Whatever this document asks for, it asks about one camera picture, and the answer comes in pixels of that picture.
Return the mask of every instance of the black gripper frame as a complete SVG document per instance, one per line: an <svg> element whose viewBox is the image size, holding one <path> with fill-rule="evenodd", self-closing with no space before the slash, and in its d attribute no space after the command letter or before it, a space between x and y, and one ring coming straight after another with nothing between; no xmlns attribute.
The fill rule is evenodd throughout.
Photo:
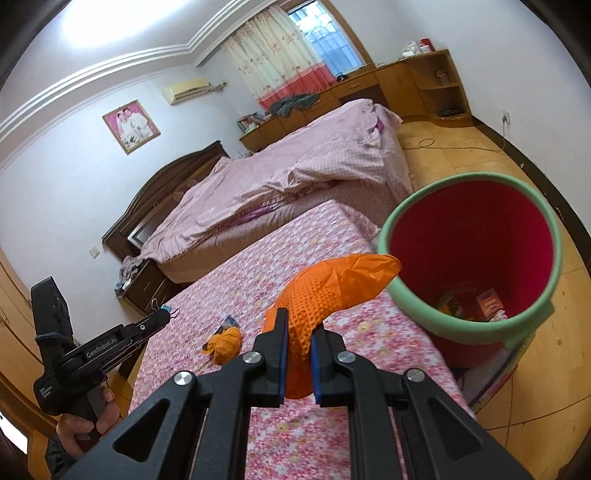
<svg viewBox="0 0 591 480"><path fill-rule="evenodd" d="M217 372L179 372L93 447L64 480L242 480L251 407L278 408L287 373L287 311L252 352ZM420 369L379 370L337 333L311 340L320 407L346 406L351 478L401 480L392 420L409 480L532 480L486 430Z"/></svg>

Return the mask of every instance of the wooden dresser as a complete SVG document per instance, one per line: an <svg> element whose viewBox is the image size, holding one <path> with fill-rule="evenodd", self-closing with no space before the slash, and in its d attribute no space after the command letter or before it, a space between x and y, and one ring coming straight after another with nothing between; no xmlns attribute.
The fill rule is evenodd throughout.
<svg viewBox="0 0 591 480"><path fill-rule="evenodd" d="M442 83L437 76L441 70L447 73L448 83ZM359 98L370 98L387 106L404 121L426 120L442 127L472 125L466 94L449 51L439 50L365 70L324 90L310 109L294 109L286 118L273 117L240 140L249 150L260 151L322 115ZM438 116L438 111L452 107L460 107L464 113Z"/></svg>

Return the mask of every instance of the wooden shelf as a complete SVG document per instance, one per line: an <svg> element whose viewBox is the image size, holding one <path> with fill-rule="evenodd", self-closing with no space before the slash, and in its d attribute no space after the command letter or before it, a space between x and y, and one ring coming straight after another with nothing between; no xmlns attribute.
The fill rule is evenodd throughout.
<svg viewBox="0 0 591 480"><path fill-rule="evenodd" d="M472 127L474 125L472 114L468 112L450 116L434 114L431 115L431 122L439 127Z"/></svg>
<svg viewBox="0 0 591 480"><path fill-rule="evenodd" d="M442 50L430 51L429 53L421 53L420 55L413 55L412 57L407 57L404 60L424 60L429 57L437 57L439 55L446 55L448 53L448 49L444 48Z"/></svg>
<svg viewBox="0 0 591 480"><path fill-rule="evenodd" d="M427 87L419 87L420 90L442 90L444 88L454 88L454 87L459 87L460 84L458 82L450 82L450 83L444 83L442 85L432 85L432 86L427 86Z"/></svg>

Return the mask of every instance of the wooden headboard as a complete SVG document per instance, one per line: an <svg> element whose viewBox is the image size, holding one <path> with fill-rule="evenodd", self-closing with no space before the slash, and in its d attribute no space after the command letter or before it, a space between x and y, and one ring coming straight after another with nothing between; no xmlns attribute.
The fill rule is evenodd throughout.
<svg viewBox="0 0 591 480"><path fill-rule="evenodd" d="M144 242L179 204L185 192L207 177L220 158L227 156L217 141L162 167L104 234L103 244L120 260L138 255Z"/></svg>

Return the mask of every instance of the air conditioner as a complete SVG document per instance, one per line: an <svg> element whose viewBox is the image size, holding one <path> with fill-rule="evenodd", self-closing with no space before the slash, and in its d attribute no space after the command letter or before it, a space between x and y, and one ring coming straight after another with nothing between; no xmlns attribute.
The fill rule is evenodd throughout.
<svg viewBox="0 0 591 480"><path fill-rule="evenodd" d="M215 87L204 78L180 82L165 88L162 94L170 105L176 105L188 98L203 95Z"/></svg>

